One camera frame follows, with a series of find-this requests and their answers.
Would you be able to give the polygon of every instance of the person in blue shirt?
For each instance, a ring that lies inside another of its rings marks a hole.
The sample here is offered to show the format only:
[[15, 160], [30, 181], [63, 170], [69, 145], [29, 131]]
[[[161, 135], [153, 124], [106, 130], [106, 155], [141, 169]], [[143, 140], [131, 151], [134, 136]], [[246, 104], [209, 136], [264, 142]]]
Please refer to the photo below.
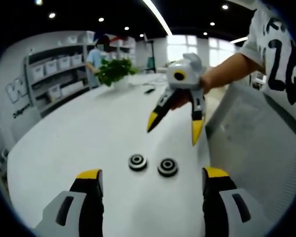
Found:
[[94, 76], [97, 73], [98, 69], [101, 66], [102, 55], [101, 51], [108, 52], [110, 48], [110, 39], [108, 36], [102, 36], [98, 39], [95, 44], [95, 48], [91, 50], [88, 54], [86, 67], [90, 70], [91, 73], [91, 86], [97, 87], [100, 85], [100, 82], [97, 77]]

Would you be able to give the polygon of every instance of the ceiling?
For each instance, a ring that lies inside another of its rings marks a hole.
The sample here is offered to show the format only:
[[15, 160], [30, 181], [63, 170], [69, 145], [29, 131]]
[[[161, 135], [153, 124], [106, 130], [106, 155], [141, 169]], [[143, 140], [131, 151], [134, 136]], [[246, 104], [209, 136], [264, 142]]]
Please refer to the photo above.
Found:
[[[234, 40], [248, 34], [253, 12], [223, 0], [152, 0], [174, 35], [197, 35]], [[140, 40], [165, 37], [166, 33], [142, 0], [34, 0], [13, 1], [4, 21], [8, 23], [5, 45], [32, 35], [62, 30], [102, 31], [114, 35], [128, 35]], [[226, 3], [228, 10], [223, 10]], [[56, 13], [49, 19], [51, 12]]]

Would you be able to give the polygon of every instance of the potted plant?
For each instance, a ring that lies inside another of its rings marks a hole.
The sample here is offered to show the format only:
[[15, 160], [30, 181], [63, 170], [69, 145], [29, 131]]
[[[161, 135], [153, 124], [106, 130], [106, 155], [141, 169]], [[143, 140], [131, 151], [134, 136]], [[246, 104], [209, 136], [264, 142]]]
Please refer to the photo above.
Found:
[[116, 89], [122, 89], [128, 85], [128, 75], [134, 75], [137, 72], [132, 67], [132, 62], [129, 59], [107, 61], [102, 60], [102, 65], [99, 71], [95, 74], [101, 84], [111, 86], [112, 84]]

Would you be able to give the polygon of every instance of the round puck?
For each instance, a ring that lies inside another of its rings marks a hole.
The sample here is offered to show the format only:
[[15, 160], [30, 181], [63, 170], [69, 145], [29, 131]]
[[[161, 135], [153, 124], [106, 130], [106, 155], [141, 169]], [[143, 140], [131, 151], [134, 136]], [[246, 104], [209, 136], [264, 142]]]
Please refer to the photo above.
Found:
[[163, 177], [172, 177], [178, 172], [178, 164], [172, 158], [165, 158], [160, 162], [158, 172]]
[[133, 171], [142, 171], [147, 167], [147, 160], [142, 155], [135, 154], [128, 159], [128, 166]]

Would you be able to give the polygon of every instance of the person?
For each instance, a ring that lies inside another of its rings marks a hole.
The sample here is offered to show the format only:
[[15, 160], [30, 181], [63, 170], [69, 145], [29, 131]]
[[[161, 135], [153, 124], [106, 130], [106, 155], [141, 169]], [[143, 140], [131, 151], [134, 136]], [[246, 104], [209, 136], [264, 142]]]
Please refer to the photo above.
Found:
[[[296, 46], [275, 9], [256, 1], [257, 10], [249, 35], [238, 53], [212, 68], [200, 78], [204, 93], [260, 71], [267, 76], [261, 89], [296, 120]], [[188, 102], [182, 94], [172, 109]]]
[[97, 87], [100, 85], [100, 82], [96, 76], [94, 76], [95, 73], [99, 70], [101, 66], [101, 60], [103, 59], [103, 56], [101, 56], [101, 52], [105, 51], [108, 52], [110, 47], [110, 39], [108, 36], [102, 36], [99, 38], [95, 44], [94, 49], [92, 49], [87, 57], [86, 60], [86, 67], [88, 70], [90, 70], [91, 73], [91, 86]]

